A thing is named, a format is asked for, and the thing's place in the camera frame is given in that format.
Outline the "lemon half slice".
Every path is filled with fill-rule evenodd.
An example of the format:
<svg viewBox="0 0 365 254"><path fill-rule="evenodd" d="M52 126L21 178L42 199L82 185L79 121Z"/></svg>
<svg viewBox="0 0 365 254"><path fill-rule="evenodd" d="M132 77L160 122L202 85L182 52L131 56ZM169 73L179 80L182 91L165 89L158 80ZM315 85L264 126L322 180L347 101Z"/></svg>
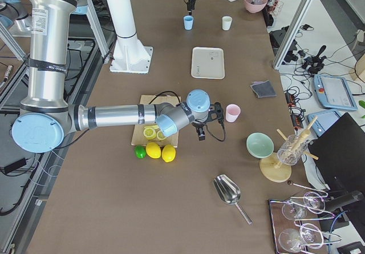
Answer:
<svg viewBox="0 0 365 254"><path fill-rule="evenodd" d="M147 139L147 140L153 140L156 138L157 136L157 132L154 128L152 127L144 127L143 129L143 136Z"/></svg>
<svg viewBox="0 0 365 254"><path fill-rule="evenodd" d="M166 138L167 137L163 134L163 132L161 130L158 130L158 132L156 133L156 139L159 141L162 141Z"/></svg>

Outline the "wooden cup tree stand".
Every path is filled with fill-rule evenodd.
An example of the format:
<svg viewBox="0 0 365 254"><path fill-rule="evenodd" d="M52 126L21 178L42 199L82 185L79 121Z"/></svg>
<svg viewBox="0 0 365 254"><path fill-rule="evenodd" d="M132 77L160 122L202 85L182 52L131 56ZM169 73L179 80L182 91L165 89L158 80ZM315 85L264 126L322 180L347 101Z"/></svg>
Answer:
<svg viewBox="0 0 365 254"><path fill-rule="evenodd" d="M315 116L309 125L301 132L301 134L298 136L297 142L293 146L293 149L296 149L307 139L307 137L310 135L310 128L316 120L317 116ZM284 138L285 141L287 140L288 137L286 137L280 129L277 129L277 132L281 137ZM304 151L304 154L312 157L315 160L319 159L317 156L309 153L306 150ZM285 182L291 176L291 166L281 163L277 157L277 152L272 153L269 157L261 159L259 167L263 175L273 182Z"/></svg>

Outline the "yellow lemon outer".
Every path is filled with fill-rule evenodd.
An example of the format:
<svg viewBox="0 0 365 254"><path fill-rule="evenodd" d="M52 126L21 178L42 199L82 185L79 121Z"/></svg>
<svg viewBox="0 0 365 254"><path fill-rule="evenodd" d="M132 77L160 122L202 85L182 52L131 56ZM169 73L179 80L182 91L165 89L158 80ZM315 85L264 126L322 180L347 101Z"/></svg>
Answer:
<svg viewBox="0 0 365 254"><path fill-rule="evenodd" d="M171 144L168 144L163 148L161 156L166 163L172 162L176 157L176 149Z"/></svg>

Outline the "black tray with glasses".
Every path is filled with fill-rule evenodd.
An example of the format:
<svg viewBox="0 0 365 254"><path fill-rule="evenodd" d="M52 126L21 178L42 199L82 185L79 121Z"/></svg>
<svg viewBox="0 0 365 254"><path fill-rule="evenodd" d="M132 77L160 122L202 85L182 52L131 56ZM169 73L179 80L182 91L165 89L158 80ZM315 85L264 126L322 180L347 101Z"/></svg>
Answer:
<svg viewBox="0 0 365 254"><path fill-rule="evenodd" d="M286 200L280 201L280 200L269 200L269 215L271 220L271 227L273 232L273 241L274 241L274 249L276 253L289 253L288 251L284 250L279 245L279 235L282 231L288 228L299 230L300 226L305 223L310 223L315 225L320 229L322 232L322 235L324 237L324 247L325 245L330 245L334 243L338 243L342 240L342 238L335 234L335 233L329 233L322 231L319 222L321 220L331 220L335 217L335 215L331 212L324 211L323 213L316 215L312 214L310 212L307 213L307 216L305 219L302 220L288 220L283 216L282 213L282 207L284 205ZM317 251L319 249L311 249L310 252L313 253L314 251Z"/></svg>

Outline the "cream rabbit tray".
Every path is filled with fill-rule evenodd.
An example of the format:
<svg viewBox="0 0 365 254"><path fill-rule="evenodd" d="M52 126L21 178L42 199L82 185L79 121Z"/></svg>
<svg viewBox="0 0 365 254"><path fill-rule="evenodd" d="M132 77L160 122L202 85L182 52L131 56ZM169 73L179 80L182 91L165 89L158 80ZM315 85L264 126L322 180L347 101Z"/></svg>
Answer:
<svg viewBox="0 0 365 254"><path fill-rule="evenodd" d="M191 76L197 79L224 79L224 51L215 47L194 47Z"/></svg>

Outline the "green bowl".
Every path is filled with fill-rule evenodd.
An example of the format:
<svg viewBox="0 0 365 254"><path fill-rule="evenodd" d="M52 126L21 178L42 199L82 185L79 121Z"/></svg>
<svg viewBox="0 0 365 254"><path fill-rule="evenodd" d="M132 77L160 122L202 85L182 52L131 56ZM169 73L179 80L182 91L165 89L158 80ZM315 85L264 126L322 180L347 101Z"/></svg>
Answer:
<svg viewBox="0 0 365 254"><path fill-rule="evenodd" d="M266 158L274 151L274 143L266 134L255 132L248 136L246 148L255 158Z"/></svg>

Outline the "steel ice scoop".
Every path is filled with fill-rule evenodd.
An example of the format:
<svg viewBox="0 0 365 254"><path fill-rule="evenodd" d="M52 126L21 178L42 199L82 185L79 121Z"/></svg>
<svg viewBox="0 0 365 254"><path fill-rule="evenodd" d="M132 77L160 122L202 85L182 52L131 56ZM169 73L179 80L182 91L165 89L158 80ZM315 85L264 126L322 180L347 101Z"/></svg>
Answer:
<svg viewBox="0 0 365 254"><path fill-rule="evenodd" d="M221 200L229 205L235 205L246 222L251 225L253 222L245 210L240 206L238 201L241 198L241 191L238 185L225 174L216 176L213 184Z"/></svg>

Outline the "wine glass lower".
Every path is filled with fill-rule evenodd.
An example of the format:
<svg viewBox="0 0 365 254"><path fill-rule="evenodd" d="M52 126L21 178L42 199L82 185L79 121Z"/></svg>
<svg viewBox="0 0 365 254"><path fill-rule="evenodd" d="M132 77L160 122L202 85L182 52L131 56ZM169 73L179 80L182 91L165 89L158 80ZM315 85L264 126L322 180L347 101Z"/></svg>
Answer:
<svg viewBox="0 0 365 254"><path fill-rule="evenodd" d="M324 245L322 232L310 223L302 224L299 230L285 229L280 233L278 241L289 253L311 253L311 249L320 249Z"/></svg>

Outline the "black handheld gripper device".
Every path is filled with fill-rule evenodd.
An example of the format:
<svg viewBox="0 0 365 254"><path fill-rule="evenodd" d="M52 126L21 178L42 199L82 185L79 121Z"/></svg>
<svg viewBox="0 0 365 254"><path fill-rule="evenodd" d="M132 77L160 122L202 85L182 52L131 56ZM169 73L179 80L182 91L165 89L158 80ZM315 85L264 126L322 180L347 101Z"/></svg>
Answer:
<svg viewBox="0 0 365 254"><path fill-rule="evenodd" d="M307 70L310 74L317 74L324 68L324 60L327 58L325 55L321 57L321 54L325 51L326 45L323 45L316 56L307 57L304 59L302 68Z"/></svg>

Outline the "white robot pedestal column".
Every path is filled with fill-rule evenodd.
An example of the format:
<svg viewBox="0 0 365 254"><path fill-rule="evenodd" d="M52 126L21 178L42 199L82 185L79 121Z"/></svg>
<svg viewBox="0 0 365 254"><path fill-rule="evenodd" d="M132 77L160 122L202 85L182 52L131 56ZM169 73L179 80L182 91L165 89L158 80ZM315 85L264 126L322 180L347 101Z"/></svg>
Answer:
<svg viewBox="0 0 365 254"><path fill-rule="evenodd" d="M137 37L131 0L107 0L117 41L110 71L146 74L153 48L144 46Z"/></svg>

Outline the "aluminium frame post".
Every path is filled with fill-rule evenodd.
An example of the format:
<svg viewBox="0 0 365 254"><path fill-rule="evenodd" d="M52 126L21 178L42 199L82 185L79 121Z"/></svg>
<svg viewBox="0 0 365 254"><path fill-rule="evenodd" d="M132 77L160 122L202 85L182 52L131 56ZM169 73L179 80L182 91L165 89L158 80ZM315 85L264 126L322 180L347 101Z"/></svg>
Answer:
<svg viewBox="0 0 365 254"><path fill-rule="evenodd" d="M282 65L282 62L295 38L295 35L305 17L307 14L311 3L313 0L301 0L300 4L293 16L293 19L291 21L291 24L289 25L289 28L286 32L286 35L284 36L284 39L279 47L279 50L273 60L273 69L276 71L279 70L280 66Z"/></svg>

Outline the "yellow lemon middle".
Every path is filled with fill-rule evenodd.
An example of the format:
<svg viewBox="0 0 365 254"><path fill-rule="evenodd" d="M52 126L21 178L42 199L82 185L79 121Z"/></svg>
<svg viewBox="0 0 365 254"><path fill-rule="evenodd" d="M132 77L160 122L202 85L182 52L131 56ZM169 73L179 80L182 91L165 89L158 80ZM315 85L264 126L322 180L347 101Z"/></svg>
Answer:
<svg viewBox="0 0 365 254"><path fill-rule="evenodd" d="M149 142L145 147L146 153L150 158L158 159L161 157L161 148L155 142Z"/></svg>

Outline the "yellow plastic knife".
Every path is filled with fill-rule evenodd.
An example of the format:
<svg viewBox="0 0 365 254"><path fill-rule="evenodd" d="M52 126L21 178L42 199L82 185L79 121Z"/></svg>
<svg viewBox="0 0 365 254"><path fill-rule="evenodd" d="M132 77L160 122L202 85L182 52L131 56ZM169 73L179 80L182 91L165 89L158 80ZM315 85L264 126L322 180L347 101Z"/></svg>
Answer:
<svg viewBox="0 0 365 254"><path fill-rule="evenodd" d="M151 128L151 129L154 129L154 130L158 130L159 126L158 125L152 125L152 126L145 126L144 128Z"/></svg>

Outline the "black monitor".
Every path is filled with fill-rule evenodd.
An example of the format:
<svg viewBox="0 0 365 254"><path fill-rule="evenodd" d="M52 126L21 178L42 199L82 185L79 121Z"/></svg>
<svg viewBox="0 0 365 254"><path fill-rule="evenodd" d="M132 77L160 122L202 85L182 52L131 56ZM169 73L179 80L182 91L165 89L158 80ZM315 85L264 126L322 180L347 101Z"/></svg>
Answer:
<svg viewBox="0 0 365 254"><path fill-rule="evenodd" d="M345 113L309 146L331 190L364 192L364 131Z"/></svg>

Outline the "grey folded cloth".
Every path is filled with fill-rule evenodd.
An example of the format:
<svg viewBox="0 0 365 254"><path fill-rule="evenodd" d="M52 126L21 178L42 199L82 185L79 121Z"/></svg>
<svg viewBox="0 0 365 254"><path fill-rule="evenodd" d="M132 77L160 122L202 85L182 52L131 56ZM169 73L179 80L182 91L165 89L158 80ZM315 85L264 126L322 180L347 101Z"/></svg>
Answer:
<svg viewBox="0 0 365 254"><path fill-rule="evenodd" d="M277 96L269 80L253 82L250 85L250 88L255 93L257 98L270 98Z"/></svg>

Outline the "green lime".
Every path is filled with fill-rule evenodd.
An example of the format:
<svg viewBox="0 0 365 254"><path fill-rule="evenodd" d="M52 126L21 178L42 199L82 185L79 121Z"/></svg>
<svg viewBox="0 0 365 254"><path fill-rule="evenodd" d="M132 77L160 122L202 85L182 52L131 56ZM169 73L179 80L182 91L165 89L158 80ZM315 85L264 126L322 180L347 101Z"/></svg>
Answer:
<svg viewBox="0 0 365 254"><path fill-rule="evenodd" d="M135 156L139 159L143 159L147 155L147 152L146 152L144 146L135 146L134 152L135 152Z"/></svg>

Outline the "wine glass upper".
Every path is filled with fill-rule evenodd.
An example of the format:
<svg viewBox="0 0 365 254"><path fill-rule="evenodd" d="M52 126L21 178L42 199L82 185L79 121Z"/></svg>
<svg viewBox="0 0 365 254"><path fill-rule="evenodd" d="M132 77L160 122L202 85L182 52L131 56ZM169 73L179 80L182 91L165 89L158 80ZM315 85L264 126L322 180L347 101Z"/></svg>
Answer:
<svg viewBox="0 0 365 254"><path fill-rule="evenodd" d="M288 220L302 220L306 218L308 212L319 215L324 211L323 197L313 191L287 199L282 207L283 216Z"/></svg>

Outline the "yellow lemon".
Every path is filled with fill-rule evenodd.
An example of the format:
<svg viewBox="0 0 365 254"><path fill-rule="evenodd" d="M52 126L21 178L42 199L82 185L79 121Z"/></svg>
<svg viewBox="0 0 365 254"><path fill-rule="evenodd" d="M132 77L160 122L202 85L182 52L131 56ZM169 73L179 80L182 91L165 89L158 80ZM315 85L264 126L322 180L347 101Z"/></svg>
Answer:
<svg viewBox="0 0 365 254"><path fill-rule="evenodd" d="M146 153L150 158L158 159L161 157L161 148L155 142L149 142L145 147Z"/></svg>
<svg viewBox="0 0 365 254"><path fill-rule="evenodd" d="M176 157L176 149L171 144L168 144L163 148L161 156L166 163L172 162Z"/></svg>

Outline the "pink plastic cup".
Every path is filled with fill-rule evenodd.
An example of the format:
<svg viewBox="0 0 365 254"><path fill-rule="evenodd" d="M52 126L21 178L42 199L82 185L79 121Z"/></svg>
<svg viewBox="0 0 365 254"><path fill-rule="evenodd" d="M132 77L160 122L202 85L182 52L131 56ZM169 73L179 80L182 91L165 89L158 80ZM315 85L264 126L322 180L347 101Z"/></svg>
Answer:
<svg viewBox="0 0 365 254"><path fill-rule="evenodd" d="M241 113L241 109L236 104L229 104L226 107L225 119L227 122L233 123L237 120Z"/></svg>

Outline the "pink bowl with ice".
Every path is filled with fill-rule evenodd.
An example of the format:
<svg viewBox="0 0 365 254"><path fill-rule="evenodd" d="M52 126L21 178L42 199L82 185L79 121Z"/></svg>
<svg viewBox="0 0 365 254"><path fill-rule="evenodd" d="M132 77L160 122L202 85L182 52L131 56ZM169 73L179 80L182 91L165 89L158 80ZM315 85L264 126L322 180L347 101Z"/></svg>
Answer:
<svg viewBox="0 0 365 254"><path fill-rule="evenodd" d="M267 5L268 0L244 0L245 9L250 13L258 13Z"/></svg>

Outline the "clear textured glass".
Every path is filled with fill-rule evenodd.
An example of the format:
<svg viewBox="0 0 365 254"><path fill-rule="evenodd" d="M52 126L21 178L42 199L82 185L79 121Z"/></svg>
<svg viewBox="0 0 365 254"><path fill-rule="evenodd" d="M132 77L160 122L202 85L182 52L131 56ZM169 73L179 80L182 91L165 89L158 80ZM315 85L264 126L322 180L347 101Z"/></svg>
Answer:
<svg viewBox="0 0 365 254"><path fill-rule="evenodd" d="M293 166L302 157L304 151L307 149L307 144L309 141L305 140L300 146L298 146L296 149L293 149L293 146L297 140L297 135L288 136L287 140L278 150L277 157L281 163L288 166Z"/></svg>

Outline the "blue teach pendant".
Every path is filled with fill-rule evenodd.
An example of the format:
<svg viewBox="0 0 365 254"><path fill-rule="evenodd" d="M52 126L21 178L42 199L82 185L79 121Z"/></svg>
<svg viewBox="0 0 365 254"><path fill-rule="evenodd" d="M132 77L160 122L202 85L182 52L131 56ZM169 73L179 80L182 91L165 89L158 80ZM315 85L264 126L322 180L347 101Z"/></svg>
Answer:
<svg viewBox="0 0 365 254"><path fill-rule="evenodd" d="M344 77L316 74L313 82L318 100L324 108L337 108L343 111L358 109Z"/></svg>
<svg viewBox="0 0 365 254"><path fill-rule="evenodd" d="M312 125L312 129L317 137L320 137L341 117L341 114L333 108L310 113L307 115L307 120L311 122L315 116L317 116L317 120Z"/></svg>

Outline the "blue plastic cup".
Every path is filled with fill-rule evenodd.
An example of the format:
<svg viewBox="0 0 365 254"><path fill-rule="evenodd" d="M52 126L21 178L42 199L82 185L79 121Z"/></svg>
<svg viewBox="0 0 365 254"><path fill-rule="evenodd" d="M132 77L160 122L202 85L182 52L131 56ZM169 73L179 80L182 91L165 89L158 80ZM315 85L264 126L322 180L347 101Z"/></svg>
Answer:
<svg viewBox="0 0 365 254"><path fill-rule="evenodd" d="M183 18L183 23L184 23L184 29L185 30L191 30L193 27L193 22L194 22L194 17L191 15L186 15Z"/></svg>

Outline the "wine glass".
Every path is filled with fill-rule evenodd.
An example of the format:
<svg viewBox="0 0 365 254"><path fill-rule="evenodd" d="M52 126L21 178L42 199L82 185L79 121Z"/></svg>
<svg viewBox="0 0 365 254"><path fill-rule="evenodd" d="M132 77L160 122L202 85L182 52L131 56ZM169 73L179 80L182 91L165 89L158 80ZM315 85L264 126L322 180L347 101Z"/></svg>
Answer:
<svg viewBox="0 0 365 254"><path fill-rule="evenodd" d="M302 224L299 230L285 229L280 233L278 241L289 253L311 253L311 249L320 249L324 245L322 232L310 223Z"/></svg>
<svg viewBox="0 0 365 254"><path fill-rule="evenodd" d="M288 220L302 220L306 218L308 212L319 215L324 211L323 197L313 191L287 199L282 207L283 216Z"/></svg>

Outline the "wooden cutting board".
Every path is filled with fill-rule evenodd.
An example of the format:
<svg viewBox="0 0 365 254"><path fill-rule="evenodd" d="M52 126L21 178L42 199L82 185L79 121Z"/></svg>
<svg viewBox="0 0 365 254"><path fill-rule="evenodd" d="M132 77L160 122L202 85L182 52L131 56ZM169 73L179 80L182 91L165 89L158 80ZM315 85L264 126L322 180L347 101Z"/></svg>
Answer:
<svg viewBox="0 0 365 254"><path fill-rule="evenodd" d="M173 96L172 94L168 95L162 95L160 97L157 97L152 104L160 104L163 102L167 102L170 103L172 105L176 105L178 104L178 99ZM146 144L148 142L155 142L157 143L160 147L164 147L167 144L171 144L173 145L175 148L177 148L178 145L178 139L179 139L179 132L177 132L176 134L173 134L169 137L167 137L166 139L159 141L158 138L154 138L152 140L148 140L147 138L144 137L144 127L145 126L152 126L153 124L141 124L141 125L135 125L135 128L133 130L133 135L132 135L132 139L131 139L131 145L132 146L146 146Z"/></svg>

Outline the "cream plastic cup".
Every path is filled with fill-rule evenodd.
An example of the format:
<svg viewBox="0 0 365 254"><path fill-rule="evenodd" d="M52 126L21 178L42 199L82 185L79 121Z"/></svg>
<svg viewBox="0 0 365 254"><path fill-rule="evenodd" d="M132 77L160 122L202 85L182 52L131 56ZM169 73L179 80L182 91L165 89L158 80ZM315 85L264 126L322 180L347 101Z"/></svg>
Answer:
<svg viewBox="0 0 365 254"><path fill-rule="evenodd" d="M230 27L232 25L232 21L233 21L233 19L230 16L224 16L224 17L222 17L222 29L224 31L230 30Z"/></svg>

